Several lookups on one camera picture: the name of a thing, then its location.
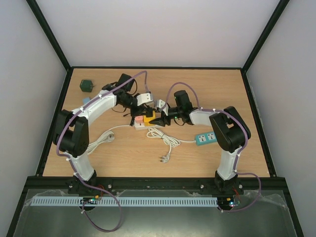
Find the teal power strip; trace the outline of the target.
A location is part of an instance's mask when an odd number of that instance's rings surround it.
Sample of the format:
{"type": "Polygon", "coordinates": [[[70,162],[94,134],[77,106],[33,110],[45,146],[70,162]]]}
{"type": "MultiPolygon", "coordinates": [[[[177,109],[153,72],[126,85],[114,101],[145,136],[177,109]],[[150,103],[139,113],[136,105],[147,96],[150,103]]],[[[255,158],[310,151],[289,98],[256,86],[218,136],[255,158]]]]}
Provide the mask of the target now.
{"type": "Polygon", "coordinates": [[[195,136],[195,141],[197,146],[208,145],[212,143],[217,143],[217,138],[214,131],[198,134],[195,136]]]}

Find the yellow cube adapter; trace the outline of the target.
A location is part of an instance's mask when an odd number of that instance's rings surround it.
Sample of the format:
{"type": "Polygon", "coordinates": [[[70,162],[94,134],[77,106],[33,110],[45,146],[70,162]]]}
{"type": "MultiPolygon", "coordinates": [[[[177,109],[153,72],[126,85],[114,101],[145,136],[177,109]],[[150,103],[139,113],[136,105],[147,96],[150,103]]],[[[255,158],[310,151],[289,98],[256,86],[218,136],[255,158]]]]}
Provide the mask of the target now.
{"type": "Polygon", "coordinates": [[[155,111],[152,112],[152,115],[149,115],[149,116],[144,115],[144,116],[143,116],[144,126],[146,126],[146,127],[148,127],[148,126],[153,126],[153,125],[150,123],[150,121],[152,121],[152,120],[154,120],[154,119],[156,119],[156,112],[155,112],[155,111]]]}

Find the dark green dragon charger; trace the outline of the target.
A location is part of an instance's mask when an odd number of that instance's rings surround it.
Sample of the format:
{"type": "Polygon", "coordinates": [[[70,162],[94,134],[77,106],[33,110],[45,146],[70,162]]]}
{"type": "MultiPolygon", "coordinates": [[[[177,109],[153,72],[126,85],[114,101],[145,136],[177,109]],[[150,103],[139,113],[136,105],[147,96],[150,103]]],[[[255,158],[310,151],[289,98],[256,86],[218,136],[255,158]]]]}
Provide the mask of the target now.
{"type": "Polygon", "coordinates": [[[82,79],[79,85],[82,92],[91,93],[95,87],[94,83],[90,79],[82,79]]]}

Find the light blue charger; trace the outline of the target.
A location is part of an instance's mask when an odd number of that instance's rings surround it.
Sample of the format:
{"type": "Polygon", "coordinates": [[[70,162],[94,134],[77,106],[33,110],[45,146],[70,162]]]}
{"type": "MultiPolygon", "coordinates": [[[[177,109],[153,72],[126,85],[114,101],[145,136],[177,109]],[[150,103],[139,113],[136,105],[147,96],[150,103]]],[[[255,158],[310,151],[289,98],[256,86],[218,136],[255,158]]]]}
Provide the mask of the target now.
{"type": "Polygon", "coordinates": [[[86,97],[82,101],[83,101],[83,104],[87,104],[90,101],[90,98],[86,97]]]}

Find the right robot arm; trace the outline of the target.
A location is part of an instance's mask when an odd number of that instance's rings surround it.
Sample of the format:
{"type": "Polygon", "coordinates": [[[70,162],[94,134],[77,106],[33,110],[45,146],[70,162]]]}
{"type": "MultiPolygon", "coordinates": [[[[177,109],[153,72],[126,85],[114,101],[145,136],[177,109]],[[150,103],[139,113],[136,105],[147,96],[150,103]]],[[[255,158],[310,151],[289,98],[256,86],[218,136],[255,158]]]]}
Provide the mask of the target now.
{"type": "Polygon", "coordinates": [[[235,107],[223,110],[194,107],[185,90],[174,93],[175,107],[158,101],[160,117],[150,121],[152,125],[170,125],[173,119],[181,119],[189,125],[211,126],[217,143],[222,149],[220,165],[215,172],[214,184],[220,193],[227,193],[237,182],[237,164],[241,151],[247,146],[251,132],[235,107]]]}

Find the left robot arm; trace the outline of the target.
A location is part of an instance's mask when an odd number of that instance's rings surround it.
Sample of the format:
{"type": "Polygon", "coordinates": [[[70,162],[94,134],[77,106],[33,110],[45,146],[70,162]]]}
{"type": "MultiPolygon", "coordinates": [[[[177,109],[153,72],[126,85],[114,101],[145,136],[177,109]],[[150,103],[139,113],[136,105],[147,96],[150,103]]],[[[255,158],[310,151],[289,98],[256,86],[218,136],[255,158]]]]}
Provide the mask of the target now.
{"type": "Polygon", "coordinates": [[[104,112],[120,104],[130,109],[131,122],[133,126],[135,117],[140,115],[152,115],[153,109],[140,104],[136,96],[129,94],[132,83],[136,77],[145,75],[145,90],[149,93],[147,86],[147,71],[141,71],[130,77],[122,75],[119,81],[107,84],[89,102],[72,111],[62,110],[57,116],[53,143],[56,145],[56,154],[65,157],[74,171],[74,176],[88,189],[106,192],[94,186],[96,171],[93,169],[87,148],[89,145],[89,126],[104,112]]]}

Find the white power strip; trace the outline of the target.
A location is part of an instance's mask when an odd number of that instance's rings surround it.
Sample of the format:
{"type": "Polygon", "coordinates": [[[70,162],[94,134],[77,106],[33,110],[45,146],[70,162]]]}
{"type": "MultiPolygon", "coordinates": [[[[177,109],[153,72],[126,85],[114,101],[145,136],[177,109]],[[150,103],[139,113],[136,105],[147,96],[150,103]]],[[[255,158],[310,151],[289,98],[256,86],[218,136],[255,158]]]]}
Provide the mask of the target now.
{"type": "Polygon", "coordinates": [[[134,123],[134,128],[136,130],[144,130],[144,129],[149,129],[149,128],[162,128],[162,126],[159,125],[150,125],[150,126],[145,126],[144,123],[134,123]]]}

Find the pink plug adapter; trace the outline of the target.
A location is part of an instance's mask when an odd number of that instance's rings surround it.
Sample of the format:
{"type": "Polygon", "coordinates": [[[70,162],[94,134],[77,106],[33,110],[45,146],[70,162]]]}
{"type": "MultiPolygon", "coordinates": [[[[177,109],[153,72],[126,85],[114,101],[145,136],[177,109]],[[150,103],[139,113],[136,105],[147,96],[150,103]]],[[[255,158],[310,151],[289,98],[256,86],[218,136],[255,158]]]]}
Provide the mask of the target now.
{"type": "Polygon", "coordinates": [[[144,123],[144,116],[136,116],[134,121],[136,124],[142,125],[144,123]]]}

